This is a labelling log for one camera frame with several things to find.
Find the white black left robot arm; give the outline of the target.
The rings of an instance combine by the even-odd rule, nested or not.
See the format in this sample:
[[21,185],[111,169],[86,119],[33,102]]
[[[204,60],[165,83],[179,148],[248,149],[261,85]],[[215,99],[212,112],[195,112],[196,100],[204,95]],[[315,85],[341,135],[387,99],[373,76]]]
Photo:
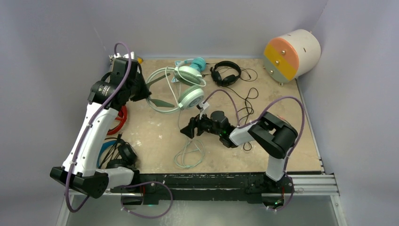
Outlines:
[[86,115],[70,154],[60,167],[53,167],[50,177],[74,191],[99,198],[106,189],[122,186],[128,192],[140,188],[140,179],[131,167],[99,169],[98,157],[109,129],[128,101],[148,98],[141,65],[120,57],[110,72],[92,85]]

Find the black blue gaming headphones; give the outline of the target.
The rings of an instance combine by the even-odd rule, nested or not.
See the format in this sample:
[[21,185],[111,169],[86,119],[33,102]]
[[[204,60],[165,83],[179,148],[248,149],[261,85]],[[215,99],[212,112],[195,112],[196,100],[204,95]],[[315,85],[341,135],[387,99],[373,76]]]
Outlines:
[[104,140],[98,154],[96,167],[102,168],[106,164],[106,168],[113,167],[135,167],[138,156],[132,145],[122,138],[122,134],[116,137],[107,137]]

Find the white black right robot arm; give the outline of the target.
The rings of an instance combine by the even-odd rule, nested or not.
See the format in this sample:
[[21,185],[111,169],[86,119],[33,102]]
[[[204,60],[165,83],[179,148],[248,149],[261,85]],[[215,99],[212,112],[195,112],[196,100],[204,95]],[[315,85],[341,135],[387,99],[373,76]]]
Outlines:
[[200,136],[204,132],[217,135],[227,148],[256,141],[269,155],[264,185],[271,192],[282,187],[288,151],[298,138],[296,129],[270,112],[266,112],[259,121],[242,128],[231,125],[223,111],[214,111],[209,117],[198,114],[190,118],[188,125],[180,132],[188,138]]

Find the small black headphones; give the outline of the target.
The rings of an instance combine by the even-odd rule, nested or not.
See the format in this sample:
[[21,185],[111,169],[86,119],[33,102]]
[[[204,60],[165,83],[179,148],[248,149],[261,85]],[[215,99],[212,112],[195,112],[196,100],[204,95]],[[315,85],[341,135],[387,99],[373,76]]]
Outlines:
[[[259,92],[256,88],[250,88],[245,97],[239,95],[236,91],[231,88],[237,81],[242,80],[246,82],[255,81],[257,77],[254,79],[251,77],[247,68],[243,68],[239,66],[237,63],[232,61],[221,61],[213,64],[210,68],[210,75],[212,81],[221,88],[227,88],[230,91],[233,91],[240,99],[244,101],[244,107],[241,109],[235,109],[235,113],[238,119],[237,125],[244,120],[244,122],[248,121],[250,115],[254,113],[252,104],[250,102],[251,99],[256,99],[259,95]],[[223,113],[223,111],[214,111],[212,113]],[[229,123],[228,118],[226,117],[226,135],[218,136],[219,141],[228,148],[235,148],[238,145],[229,139],[229,135],[234,131],[236,127]]]

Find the red headphones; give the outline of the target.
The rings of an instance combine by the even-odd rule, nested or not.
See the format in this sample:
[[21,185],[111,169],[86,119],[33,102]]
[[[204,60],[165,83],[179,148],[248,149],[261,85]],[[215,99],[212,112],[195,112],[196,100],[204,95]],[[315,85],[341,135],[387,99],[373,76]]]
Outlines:
[[115,118],[116,121],[119,121],[118,125],[110,130],[108,130],[107,135],[114,135],[117,134],[122,127],[124,126],[125,122],[128,119],[128,110],[125,105],[122,106],[121,110],[119,111],[117,117]]

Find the mint green headphones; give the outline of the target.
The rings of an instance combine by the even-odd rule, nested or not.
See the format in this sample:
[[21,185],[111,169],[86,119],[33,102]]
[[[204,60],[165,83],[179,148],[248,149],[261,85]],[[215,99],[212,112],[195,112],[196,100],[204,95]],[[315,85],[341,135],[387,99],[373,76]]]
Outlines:
[[[200,73],[193,68],[184,66],[180,70],[176,68],[164,67],[154,71],[147,79],[146,86],[150,88],[154,83],[166,79],[168,87],[173,95],[175,103],[168,103],[161,99],[147,97],[147,104],[156,112],[162,114],[178,113],[177,127],[181,129],[180,117],[183,110],[194,108],[204,99],[203,87],[206,82],[201,78]],[[184,158],[188,153],[200,153],[200,159],[194,164],[186,164]],[[182,169],[192,169],[202,163],[205,155],[205,147],[199,140],[185,138],[185,144],[174,156],[174,164]]]

